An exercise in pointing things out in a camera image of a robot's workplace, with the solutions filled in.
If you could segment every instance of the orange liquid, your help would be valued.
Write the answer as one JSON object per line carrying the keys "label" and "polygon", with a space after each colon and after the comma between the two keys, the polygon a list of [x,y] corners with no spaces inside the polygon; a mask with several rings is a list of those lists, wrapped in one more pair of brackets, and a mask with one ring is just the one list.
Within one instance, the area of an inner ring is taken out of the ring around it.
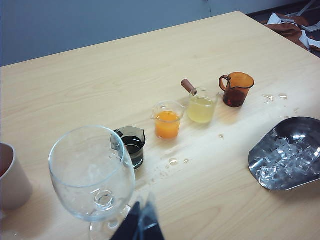
{"label": "orange liquid", "polygon": [[180,117],[173,111],[162,111],[156,116],[155,135],[160,138],[175,138],[178,135],[179,127]]}

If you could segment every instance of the amber glass pitcher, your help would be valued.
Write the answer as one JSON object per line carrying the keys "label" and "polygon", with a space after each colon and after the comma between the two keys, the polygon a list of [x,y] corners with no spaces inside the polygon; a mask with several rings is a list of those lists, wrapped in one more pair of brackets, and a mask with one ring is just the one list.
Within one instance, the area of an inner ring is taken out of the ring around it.
{"label": "amber glass pitcher", "polygon": [[247,94],[255,84],[254,79],[243,72],[233,72],[219,78],[219,86],[224,91],[223,102],[237,108],[244,104]]}

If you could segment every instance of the wine glass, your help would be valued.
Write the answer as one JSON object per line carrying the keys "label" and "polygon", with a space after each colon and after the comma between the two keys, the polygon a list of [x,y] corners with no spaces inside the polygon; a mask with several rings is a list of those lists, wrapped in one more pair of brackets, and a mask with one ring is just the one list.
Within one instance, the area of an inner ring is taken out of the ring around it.
{"label": "wine glass", "polygon": [[99,125],[72,130],[54,144],[49,169],[64,208],[91,222],[90,238],[110,239],[127,216],[135,189],[134,167],[121,138]]}

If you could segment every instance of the wooden table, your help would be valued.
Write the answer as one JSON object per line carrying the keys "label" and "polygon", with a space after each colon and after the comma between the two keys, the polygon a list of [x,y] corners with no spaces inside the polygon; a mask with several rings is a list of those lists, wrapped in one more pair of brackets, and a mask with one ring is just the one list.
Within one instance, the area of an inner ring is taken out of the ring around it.
{"label": "wooden table", "polygon": [[[156,138],[153,105],[185,105],[182,79],[221,92],[218,78],[237,71],[255,80],[241,108],[220,99],[209,125],[185,116],[177,139]],[[319,76],[317,57],[240,12],[3,67],[1,141],[15,146],[34,188],[2,215],[3,239],[88,238],[48,169],[57,139],[84,125],[145,129],[131,203],[155,194],[167,240],[319,239],[320,182],[271,192],[248,169],[249,151],[284,117],[320,118]],[[178,164],[166,168],[172,158]]]}

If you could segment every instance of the dark liquid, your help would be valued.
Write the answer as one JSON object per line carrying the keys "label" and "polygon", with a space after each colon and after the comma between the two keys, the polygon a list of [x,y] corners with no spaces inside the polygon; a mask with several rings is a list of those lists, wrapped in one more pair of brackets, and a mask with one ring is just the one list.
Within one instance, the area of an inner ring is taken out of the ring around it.
{"label": "dark liquid", "polygon": [[121,139],[130,154],[134,169],[137,169],[144,162],[143,142],[136,136],[124,136]]}
{"label": "dark liquid", "polygon": [[223,102],[230,107],[236,108],[242,106],[246,99],[246,95],[237,89],[228,89],[223,95]]}

